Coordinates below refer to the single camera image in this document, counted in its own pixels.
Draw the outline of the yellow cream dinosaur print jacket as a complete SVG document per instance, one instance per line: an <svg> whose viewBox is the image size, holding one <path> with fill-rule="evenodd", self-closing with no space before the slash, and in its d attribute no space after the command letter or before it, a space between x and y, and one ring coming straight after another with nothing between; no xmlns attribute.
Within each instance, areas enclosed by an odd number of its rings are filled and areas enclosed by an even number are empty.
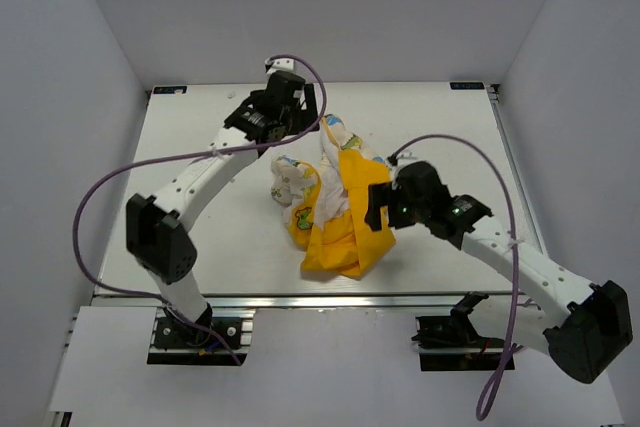
<svg viewBox="0 0 640 427"><path fill-rule="evenodd" d="M379 231L365 222L368 187L391 180L387 162L332 114L320 122L317 166L289 155L271 161L271 197L293 242L305 251L303 271L359 279L396 240L388 221Z"/></svg>

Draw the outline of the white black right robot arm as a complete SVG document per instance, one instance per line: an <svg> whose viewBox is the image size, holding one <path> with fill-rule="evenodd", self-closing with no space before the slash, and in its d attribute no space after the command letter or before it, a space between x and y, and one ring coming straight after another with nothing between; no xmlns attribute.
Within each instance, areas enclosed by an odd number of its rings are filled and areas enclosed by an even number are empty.
<svg viewBox="0 0 640 427"><path fill-rule="evenodd" d="M520 307L485 293L465 295L450 313L452 335L463 345L502 337L548 355L569 377L591 384L633 340L621 286L611 280L598 285L517 242L489 207L470 195L451 195L425 161L369 186L365 222L374 231L422 224L533 299L533 306Z"/></svg>

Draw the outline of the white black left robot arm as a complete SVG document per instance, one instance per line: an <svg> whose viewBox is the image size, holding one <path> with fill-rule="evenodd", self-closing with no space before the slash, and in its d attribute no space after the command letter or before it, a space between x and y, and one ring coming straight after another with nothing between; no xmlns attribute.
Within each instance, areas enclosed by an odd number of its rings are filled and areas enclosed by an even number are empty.
<svg viewBox="0 0 640 427"><path fill-rule="evenodd" d="M277 70L224 120L208 155L153 194L127 201L127 251L155 281L188 345L205 343L212 325L211 307L193 275L197 249L190 230L237 174L284 138L315 130L317 118L314 85Z"/></svg>

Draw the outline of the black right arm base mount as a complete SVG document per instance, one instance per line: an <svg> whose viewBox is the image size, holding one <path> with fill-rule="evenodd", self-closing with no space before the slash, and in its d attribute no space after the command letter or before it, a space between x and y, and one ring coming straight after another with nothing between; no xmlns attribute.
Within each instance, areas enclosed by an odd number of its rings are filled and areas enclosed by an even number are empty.
<svg viewBox="0 0 640 427"><path fill-rule="evenodd" d="M417 331L411 342L418 349L422 372L480 372L498 368L504 341L482 337L469 315L488 299L485 293L467 293L447 315L416 318Z"/></svg>

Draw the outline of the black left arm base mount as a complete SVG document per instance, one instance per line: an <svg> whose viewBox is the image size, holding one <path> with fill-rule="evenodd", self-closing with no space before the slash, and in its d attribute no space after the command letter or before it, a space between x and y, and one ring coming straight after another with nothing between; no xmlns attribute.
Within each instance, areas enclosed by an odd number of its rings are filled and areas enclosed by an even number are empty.
<svg viewBox="0 0 640 427"><path fill-rule="evenodd" d="M210 329L217 335L182 325L158 309L153 322L147 364L164 366L242 365L249 352L254 311L218 309Z"/></svg>

